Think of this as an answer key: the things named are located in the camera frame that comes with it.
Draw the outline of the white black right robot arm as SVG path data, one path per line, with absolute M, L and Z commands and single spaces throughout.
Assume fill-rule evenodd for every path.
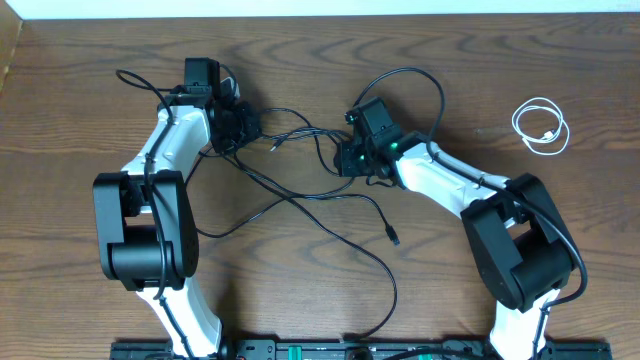
M 496 300 L 489 343 L 503 359 L 532 359 L 546 345 L 552 306 L 574 270 L 573 239 L 543 183 L 476 169 L 419 132 L 406 133 L 374 97 L 345 114 L 353 137 L 334 164 L 343 177 L 372 177 L 421 194 L 458 217 L 478 273 Z

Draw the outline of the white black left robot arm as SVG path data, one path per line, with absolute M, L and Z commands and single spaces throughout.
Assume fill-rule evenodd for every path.
M 166 329 L 165 342 L 115 342 L 113 359 L 233 359 L 236 351 L 195 276 L 199 236 L 187 184 L 205 146 L 231 155 L 259 136 L 259 116 L 233 75 L 207 57 L 188 58 L 184 81 L 159 89 L 127 70 L 117 77 L 154 92 L 157 125 L 139 153 L 93 182 L 103 273 L 137 294 Z

